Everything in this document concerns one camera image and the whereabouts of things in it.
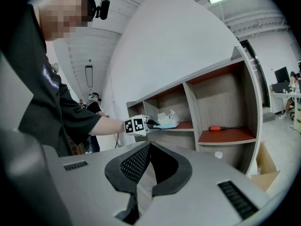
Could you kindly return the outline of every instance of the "white desk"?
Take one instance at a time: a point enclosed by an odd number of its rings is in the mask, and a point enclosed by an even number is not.
[[[301,101],[301,94],[296,94],[296,93],[270,93],[271,95],[271,109],[272,109],[272,112],[274,113],[273,111],[273,103],[274,103],[274,97],[281,97],[282,98],[282,109],[283,109],[283,113],[284,113],[284,105],[283,105],[283,99],[284,98],[287,98],[287,97],[292,97],[294,102],[295,102],[295,117],[294,117],[294,121],[293,121],[293,129],[296,130],[296,124],[297,124],[297,108],[298,108],[298,103],[297,102],[300,102]]]

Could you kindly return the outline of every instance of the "cardboard box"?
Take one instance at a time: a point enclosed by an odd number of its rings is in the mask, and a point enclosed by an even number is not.
[[[276,166],[267,148],[264,145],[264,142],[260,142],[256,162],[257,167],[261,168],[261,174],[252,175],[251,180],[266,192],[269,186],[271,186],[272,182],[276,179],[280,171],[277,171]]]

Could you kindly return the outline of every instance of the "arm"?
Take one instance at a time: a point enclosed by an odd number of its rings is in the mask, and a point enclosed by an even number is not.
[[[95,136],[103,136],[121,132],[124,132],[123,121],[102,116],[89,134]]]
[[[100,116],[84,110],[75,102],[68,91],[68,87],[60,81],[60,107],[63,125],[67,134],[77,144],[86,140],[89,134],[109,135],[124,131],[123,121]]]

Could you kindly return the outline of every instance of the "person in background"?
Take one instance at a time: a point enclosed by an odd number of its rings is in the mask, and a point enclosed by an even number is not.
[[[87,110],[89,110],[93,113],[96,113],[98,115],[101,115],[101,116],[106,116],[100,109],[100,107],[98,105],[98,101],[101,101],[101,99],[99,98],[99,94],[92,93],[91,95],[89,95],[89,101],[86,105]]]
[[[296,73],[294,71],[292,71],[291,72],[291,86],[292,86],[292,88],[295,88],[297,83],[298,83],[298,79],[297,79]],[[286,106],[285,106],[285,113],[283,115],[279,116],[278,119],[279,120],[285,119],[288,115],[288,111],[290,110],[290,106],[294,106],[294,105],[295,105],[295,102],[293,101],[293,98],[290,97],[287,100],[287,103],[286,103]]]
[[[86,105],[84,104],[83,100],[79,100],[79,105],[81,106],[82,109],[86,108]]]
[[[99,98],[99,94],[92,93],[91,95],[89,95],[89,101],[86,105],[86,109],[98,115],[105,116],[105,114],[99,108],[98,101],[101,101],[101,99]],[[92,136],[92,135],[89,136],[89,138],[85,142],[84,148],[86,152],[87,151],[91,151],[93,153],[99,152],[100,147],[96,136]]]

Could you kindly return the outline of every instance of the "black mesh grille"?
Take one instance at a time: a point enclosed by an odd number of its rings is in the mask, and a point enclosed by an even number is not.
[[[257,208],[231,181],[219,183],[218,186],[243,220],[252,216],[258,211]]]
[[[70,171],[70,170],[81,168],[81,167],[84,167],[84,166],[87,166],[87,165],[88,165],[88,163],[86,161],[79,161],[79,162],[76,162],[76,163],[64,165],[64,168],[65,168],[66,171]]]
[[[144,147],[121,163],[120,170],[130,180],[138,183],[150,162],[150,145]]]

